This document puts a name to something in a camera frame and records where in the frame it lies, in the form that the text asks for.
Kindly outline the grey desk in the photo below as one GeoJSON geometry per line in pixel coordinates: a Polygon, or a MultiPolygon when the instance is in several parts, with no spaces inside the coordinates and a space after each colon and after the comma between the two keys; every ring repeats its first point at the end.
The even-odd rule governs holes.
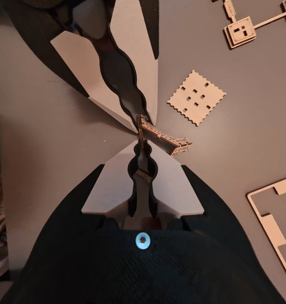
{"type": "MultiPolygon", "coordinates": [[[[230,51],[222,5],[160,1],[156,126],[187,137],[177,160],[236,215],[286,300],[286,274],[246,193],[286,178],[286,25],[230,51]],[[194,70],[226,93],[196,126],[167,101],[194,70]]],[[[61,200],[136,139],[49,70],[0,5],[0,152],[9,261],[21,269],[61,200]]]]}

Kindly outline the wooden tower base assembly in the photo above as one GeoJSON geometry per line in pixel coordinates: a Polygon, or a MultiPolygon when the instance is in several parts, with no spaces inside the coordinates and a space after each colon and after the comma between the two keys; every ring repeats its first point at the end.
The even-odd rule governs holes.
{"type": "Polygon", "coordinates": [[[145,130],[148,133],[156,136],[157,139],[161,139],[172,145],[174,148],[169,153],[172,158],[175,158],[178,154],[189,150],[192,145],[192,142],[187,138],[175,138],[159,131],[149,122],[148,117],[142,114],[137,115],[137,125],[138,132],[139,130],[145,130]]]}

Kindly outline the person's left hand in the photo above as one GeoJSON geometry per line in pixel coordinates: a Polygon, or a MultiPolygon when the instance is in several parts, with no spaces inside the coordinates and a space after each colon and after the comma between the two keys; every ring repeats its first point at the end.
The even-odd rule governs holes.
{"type": "Polygon", "coordinates": [[[105,32],[103,37],[101,37],[99,39],[94,39],[93,43],[94,43],[94,46],[99,51],[104,51],[104,52],[114,52],[115,51],[115,45],[112,42],[111,36],[108,33],[108,31],[105,32]]]}

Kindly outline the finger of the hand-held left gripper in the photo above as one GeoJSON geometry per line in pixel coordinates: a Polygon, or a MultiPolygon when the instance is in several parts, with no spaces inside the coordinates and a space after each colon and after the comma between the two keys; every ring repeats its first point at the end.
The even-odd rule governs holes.
{"type": "Polygon", "coordinates": [[[134,85],[141,93],[150,123],[156,124],[158,59],[155,59],[140,1],[117,0],[110,31],[117,47],[126,54],[134,69],[134,85]]]}
{"type": "Polygon", "coordinates": [[[138,133],[130,116],[123,111],[118,95],[105,83],[93,44],[68,31],[63,31],[50,42],[88,93],[88,98],[125,127],[138,133]]]}

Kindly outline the square wooden plate with holes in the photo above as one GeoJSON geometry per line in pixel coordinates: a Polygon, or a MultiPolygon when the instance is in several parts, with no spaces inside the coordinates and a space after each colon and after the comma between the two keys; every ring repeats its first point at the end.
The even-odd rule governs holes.
{"type": "Polygon", "coordinates": [[[225,95],[225,92],[192,70],[167,103],[199,126],[225,95]]]}

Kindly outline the wooden four-pad square frame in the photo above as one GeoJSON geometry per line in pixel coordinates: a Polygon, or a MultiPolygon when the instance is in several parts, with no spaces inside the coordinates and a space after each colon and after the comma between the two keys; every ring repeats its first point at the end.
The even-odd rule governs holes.
{"type": "Polygon", "coordinates": [[[263,33],[265,31],[264,28],[270,30],[274,29],[274,24],[279,24],[279,27],[281,27],[282,24],[286,25],[286,0],[280,1],[279,8],[281,11],[277,15],[271,16],[266,20],[260,20],[259,22],[255,22],[251,16],[239,16],[234,4],[235,1],[214,0],[209,2],[218,2],[222,5],[226,20],[229,22],[222,32],[230,51],[253,42],[257,38],[259,32],[263,33]]]}

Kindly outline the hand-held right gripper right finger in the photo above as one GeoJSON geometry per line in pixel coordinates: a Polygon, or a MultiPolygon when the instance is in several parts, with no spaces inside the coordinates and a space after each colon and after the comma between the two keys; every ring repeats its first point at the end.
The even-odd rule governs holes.
{"type": "Polygon", "coordinates": [[[149,210],[165,222],[186,215],[202,215],[204,208],[182,165],[150,140],[145,140],[149,182],[149,210]]]}

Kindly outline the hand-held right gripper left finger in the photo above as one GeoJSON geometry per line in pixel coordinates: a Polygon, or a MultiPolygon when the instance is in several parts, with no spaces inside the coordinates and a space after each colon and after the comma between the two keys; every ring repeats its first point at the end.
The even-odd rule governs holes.
{"type": "Polygon", "coordinates": [[[141,144],[135,140],[105,163],[81,209],[82,214],[103,215],[117,222],[134,216],[137,210],[134,174],[140,154],[141,144]]]}

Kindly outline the wooden lattice leg piece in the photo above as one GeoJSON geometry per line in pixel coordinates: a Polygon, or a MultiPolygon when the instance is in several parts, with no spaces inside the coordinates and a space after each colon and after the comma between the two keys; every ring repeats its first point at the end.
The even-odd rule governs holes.
{"type": "MultiPolygon", "coordinates": [[[[139,130],[139,140],[141,143],[141,152],[145,152],[145,142],[143,138],[142,130],[139,130]]],[[[150,182],[152,177],[150,176],[148,171],[143,170],[142,168],[138,168],[136,172],[139,176],[143,177],[147,182],[150,182]]]]}

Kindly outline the emptied wooden sheet frame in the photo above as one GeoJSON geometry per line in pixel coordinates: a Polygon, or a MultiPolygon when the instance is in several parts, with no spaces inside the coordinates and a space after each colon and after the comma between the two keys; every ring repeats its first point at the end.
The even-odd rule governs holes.
{"type": "Polygon", "coordinates": [[[261,187],[259,189],[256,189],[254,191],[248,192],[246,194],[246,198],[252,207],[255,215],[257,216],[257,219],[262,226],[263,231],[265,232],[268,240],[270,241],[272,248],[274,249],[276,256],[280,260],[280,263],[282,267],[285,270],[286,273],[286,261],[280,252],[279,247],[286,245],[286,239],[280,230],[277,222],[275,221],[273,215],[271,213],[265,213],[261,214],[259,210],[257,209],[252,197],[256,194],[259,194],[261,192],[264,192],[266,190],[273,189],[277,195],[283,195],[286,194],[286,178],[283,180],[279,180],[275,183],[269,184],[265,187],[261,187]]]}

